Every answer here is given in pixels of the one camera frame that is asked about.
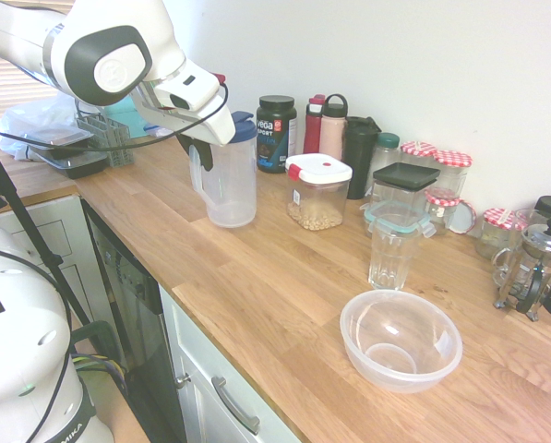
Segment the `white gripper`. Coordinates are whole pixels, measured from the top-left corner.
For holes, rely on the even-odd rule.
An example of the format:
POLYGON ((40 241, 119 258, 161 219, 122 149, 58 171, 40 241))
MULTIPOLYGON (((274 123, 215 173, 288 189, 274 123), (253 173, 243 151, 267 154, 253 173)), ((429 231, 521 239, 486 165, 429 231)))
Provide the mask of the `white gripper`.
POLYGON ((224 145, 234 137, 234 120, 226 105, 228 93, 227 85, 220 85, 218 92, 197 111, 155 108, 139 90, 131 92, 131 99, 147 123, 179 133, 176 138, 187 155, 196 148, 201 165, 209 172, 213 168, 210 144, 224 145))

